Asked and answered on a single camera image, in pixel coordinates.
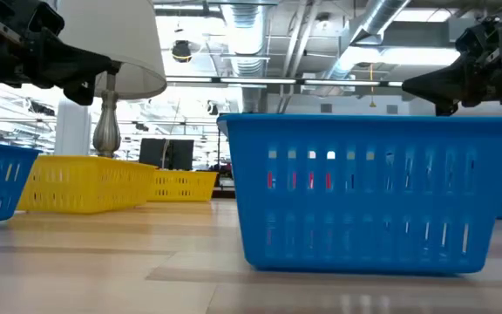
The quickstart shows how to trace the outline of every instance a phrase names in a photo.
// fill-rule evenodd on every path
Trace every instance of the black robotic arm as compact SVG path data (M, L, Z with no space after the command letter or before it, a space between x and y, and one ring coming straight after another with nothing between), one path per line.
M58 86L67 98L90 105L96 76L114 64L107 56L64 44L58 38L64 27L47 3L0 0L0 83Z
M483 101L502 104L502 21L486 17L457 40L460 57L450 66L404 81L403 90L435 104L450 116Z

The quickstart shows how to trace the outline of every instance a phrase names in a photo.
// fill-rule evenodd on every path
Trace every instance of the yellow plastic basket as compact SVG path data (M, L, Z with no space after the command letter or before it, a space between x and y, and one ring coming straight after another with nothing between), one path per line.
M156 167L100 157L40 156L18 210L93 214L146 203Z
M215 172L156 170L149 201L210 201Z

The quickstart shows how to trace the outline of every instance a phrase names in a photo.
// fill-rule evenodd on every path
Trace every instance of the white lamp shade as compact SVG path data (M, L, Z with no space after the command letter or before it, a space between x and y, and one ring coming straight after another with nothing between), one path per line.
M64 43L122 63L116 77L121 99L151 98L166 89L166 75L151 0L61 0ZM95 96L106 75L96 77Z

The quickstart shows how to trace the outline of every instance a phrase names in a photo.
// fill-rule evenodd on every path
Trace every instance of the floor plank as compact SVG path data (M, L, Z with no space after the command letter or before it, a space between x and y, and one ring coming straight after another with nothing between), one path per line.
M0 223L0 314L502 313L502 222L459 277L258 272L233 201Z

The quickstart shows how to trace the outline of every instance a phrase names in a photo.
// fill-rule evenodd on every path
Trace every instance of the lamp base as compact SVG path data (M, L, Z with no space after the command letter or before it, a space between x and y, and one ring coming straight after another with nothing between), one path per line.
M102 92L102 114L94 131L92 144L98 156L113 158L121 145L116 108L119 95L115 92L115 74L107 75L108 89Z

